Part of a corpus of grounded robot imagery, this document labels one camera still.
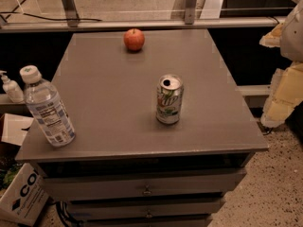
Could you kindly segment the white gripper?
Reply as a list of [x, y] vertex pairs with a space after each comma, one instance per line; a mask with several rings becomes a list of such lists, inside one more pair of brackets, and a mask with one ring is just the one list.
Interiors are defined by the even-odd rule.
[[267, 128], [276, 128], [303, 101], [303, 0], [286, 17], [284, 24], [276, 25], [262, 36], [259, 44], [280, 47], [283, 57], [299, 61], [285, 70], [277, 69], [273, 74], [260, 122]]

